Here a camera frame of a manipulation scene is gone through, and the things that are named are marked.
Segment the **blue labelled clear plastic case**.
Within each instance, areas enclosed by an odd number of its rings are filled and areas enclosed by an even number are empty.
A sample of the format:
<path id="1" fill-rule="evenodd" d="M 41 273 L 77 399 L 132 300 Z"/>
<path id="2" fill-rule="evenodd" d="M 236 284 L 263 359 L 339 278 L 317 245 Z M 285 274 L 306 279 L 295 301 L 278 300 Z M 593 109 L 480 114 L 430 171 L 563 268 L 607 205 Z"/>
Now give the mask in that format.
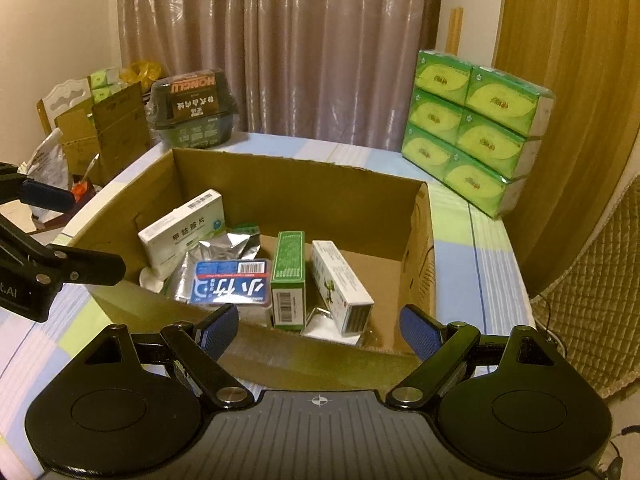
<path id="1" fill-rule="evenodd" d="M 201 261 L 195 266 L 189 304 L 269 307 L 270 278 L 268 259 Z"/>

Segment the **long white ointment box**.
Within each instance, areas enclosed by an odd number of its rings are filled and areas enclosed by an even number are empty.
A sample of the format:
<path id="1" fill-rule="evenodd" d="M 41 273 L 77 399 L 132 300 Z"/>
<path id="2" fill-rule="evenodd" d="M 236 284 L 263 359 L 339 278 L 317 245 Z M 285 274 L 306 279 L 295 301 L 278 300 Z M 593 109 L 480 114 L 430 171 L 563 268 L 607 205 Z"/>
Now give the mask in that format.
<path id="1" fill-rule="evenodd" d="M 330 240 L 311 243 L 311 273 L 338 332 L 345 337 L 361 335 L 374 300 Z"/>

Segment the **large white medicine box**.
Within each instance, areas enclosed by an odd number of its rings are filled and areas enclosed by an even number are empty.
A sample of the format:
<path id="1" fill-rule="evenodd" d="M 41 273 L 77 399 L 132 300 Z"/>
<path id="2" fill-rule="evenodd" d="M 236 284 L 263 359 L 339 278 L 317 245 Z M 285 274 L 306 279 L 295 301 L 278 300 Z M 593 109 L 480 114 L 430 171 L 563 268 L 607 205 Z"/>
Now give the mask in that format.
<path id="1" fill-rule="evenodd" d="M 200 240 L 225 230 L 222 195 L 210 188 L 151 223 L 138 237 L 152 272 L 164 280 Z"/>

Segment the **silver foil pouch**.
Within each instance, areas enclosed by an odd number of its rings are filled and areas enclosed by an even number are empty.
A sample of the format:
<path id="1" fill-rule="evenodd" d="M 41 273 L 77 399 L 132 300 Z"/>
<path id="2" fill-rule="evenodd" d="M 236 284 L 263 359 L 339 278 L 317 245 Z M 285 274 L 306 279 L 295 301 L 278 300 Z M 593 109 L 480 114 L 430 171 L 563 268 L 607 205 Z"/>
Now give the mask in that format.
<path id="1" fill-rule="evenodd" d="M 196 265 L 201 261 L 253 260 L 260 251 L 260 231 L 256 224 L 242 224 L 219 235 L 199 240 L 182 257 L 166 280 L 162 294 L 169 299 L 189 301 Z"/>

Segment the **green medicine box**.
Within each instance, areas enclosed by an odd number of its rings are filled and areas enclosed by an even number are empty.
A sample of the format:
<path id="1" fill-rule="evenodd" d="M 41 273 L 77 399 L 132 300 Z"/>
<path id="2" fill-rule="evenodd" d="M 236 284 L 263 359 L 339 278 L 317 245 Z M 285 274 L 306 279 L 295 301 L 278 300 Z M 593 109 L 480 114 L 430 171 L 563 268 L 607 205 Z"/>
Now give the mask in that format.
<path id="1" fill-rule="evenodd" d="M 299 332 L 306 325 L 305 233 L 282 231 L 272 262 L 273 325 Z"/>

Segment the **clear plastic box white pad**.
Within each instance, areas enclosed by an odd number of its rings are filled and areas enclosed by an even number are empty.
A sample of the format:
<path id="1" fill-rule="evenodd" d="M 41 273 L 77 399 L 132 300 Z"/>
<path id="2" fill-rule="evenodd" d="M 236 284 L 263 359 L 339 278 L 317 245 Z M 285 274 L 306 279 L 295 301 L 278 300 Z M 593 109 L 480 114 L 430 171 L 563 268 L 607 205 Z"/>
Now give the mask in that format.
<path id="1" fill-rule="evenodd" d="M 304 337 L 314 338 L 348 346 L 361 346 L 366 333 L 344 336 L 336 328 L 331 313 L 326 309 L 314 308 L 309 315 L 305 328 L 300 333 Z"/>

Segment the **white plastic bag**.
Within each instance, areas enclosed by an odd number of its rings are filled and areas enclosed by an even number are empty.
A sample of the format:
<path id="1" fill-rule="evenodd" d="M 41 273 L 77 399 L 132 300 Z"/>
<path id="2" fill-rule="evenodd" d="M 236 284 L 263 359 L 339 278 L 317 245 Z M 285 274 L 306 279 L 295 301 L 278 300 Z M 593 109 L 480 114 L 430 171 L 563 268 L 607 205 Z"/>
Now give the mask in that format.
<path id="1" fill-rule="evenodd" d="M 69 191 L 72 186 L 72 178 L 61 139 L 61 129 L 53 129 L 29 159 L 26 165 L 26 176 L 36 182 Z"/>

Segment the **checkered tablecloth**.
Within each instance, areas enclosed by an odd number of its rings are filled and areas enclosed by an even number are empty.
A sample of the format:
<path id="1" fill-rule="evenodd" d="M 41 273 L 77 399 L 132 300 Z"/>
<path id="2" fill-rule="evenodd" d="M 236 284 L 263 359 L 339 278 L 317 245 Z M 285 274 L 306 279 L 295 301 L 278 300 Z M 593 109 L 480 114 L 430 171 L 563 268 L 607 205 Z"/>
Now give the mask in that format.
<path id="1" fill-rule="evenodd" d="M 435 237 L 436 306 L 444 322 L 466 321 L 486 333 L 510 333 L 533 321 L 506 228 L 414 166 L 401 154 L 334 142 L 235 133 L 229 153 L 333 162 L 423 180 L 430 191 Z M 66 285 L 50 318 L 37 324 L 1 315 L 1 475 L 35 479 L 42 469 L 26 440 L 28 404 L 110 319 L 82 285 Z"/>

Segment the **brown paper bag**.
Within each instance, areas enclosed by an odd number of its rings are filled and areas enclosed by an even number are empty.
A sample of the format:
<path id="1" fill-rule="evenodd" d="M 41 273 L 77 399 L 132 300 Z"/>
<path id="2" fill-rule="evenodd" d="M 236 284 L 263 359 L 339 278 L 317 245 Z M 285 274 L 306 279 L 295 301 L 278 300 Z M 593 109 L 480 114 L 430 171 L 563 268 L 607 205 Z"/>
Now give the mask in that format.
<path id="1" fill-rule="evenodd" d="M 151 147 L 141 84 L 133 84 L 88 107 L 78 104 L 55 119 L 68 170 L 82 177 L 90 162 L 93 184 L 106 185 Z"/>

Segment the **woven beige chair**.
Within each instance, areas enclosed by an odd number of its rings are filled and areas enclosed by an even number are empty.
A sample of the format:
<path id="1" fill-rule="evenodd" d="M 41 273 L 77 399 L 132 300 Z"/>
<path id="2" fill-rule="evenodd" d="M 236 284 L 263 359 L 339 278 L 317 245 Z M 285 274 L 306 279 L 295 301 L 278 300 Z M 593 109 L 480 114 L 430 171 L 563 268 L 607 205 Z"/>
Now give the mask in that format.
<path id="1" fill-rule="evenodd" d="M 639 181 L 633 180 L 599 234 L 530 302 L 559 337 L 566 359 L 609 398 L 639 379 Z"/>

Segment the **yellow plastic bag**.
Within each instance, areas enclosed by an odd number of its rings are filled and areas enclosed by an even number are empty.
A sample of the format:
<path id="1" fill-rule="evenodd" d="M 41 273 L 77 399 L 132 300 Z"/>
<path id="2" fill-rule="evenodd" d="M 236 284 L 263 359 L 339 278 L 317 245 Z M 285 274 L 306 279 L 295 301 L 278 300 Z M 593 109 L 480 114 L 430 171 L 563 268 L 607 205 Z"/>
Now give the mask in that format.
<path id="1" fill-rule="evenodd" d="M 155 61 L 140 60 L 124 67 L 119 72 L 119 78 L 128 86 L 141 84 L 143 93 L 151 90 L 152 84 L 163 75 L 163 67 Z"/>

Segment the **dark green snack container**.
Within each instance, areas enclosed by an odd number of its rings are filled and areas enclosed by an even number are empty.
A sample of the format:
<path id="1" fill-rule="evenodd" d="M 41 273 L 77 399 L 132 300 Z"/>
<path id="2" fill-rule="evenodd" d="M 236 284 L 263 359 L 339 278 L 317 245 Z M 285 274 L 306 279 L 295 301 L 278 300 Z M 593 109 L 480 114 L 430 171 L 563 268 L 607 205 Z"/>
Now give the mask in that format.
<path id="1" fill-rule="evenodd" d="M 166 148 L 213 148 L 231 136 L 238 107 L 222 70 L 166 77 L 151 86 L 146 118 Z"/>

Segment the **green tissue multipack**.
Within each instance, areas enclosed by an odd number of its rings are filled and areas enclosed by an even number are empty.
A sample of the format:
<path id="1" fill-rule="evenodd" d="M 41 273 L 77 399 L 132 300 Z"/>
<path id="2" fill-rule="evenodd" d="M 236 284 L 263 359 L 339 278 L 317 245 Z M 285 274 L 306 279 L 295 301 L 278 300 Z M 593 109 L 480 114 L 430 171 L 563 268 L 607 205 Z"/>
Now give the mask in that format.
<path id="1" fill-rule="evenodd" d="M 518 203 L 554 102 L 538 84 L 421 50 L 401 154 L 500 218 Z"/>

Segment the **brown curtain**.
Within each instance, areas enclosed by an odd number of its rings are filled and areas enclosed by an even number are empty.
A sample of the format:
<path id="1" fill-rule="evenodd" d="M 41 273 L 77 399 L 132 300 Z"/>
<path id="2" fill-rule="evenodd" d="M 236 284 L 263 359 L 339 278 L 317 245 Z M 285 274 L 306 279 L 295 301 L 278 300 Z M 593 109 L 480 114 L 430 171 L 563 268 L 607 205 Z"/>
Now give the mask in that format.
<path id="1" fill-rule="evenodd" d="M 117 0 L 120 52 L 219 68 L 248 132 L 396 151 L 440 0 Z"/>

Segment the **wooden door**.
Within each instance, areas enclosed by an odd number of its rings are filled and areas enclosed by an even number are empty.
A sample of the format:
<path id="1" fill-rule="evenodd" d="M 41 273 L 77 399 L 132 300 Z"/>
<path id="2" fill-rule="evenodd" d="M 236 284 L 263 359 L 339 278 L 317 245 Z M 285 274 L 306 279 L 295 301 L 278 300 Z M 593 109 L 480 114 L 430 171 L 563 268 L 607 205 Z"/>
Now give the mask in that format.
<path id="1" fill-rule="evenodd" d="M 495 67 L 552 90 L 548 129 L 506 217 L 528 292 L 577 257 L 639 130 L 639 0 L 503 0 Z"/>

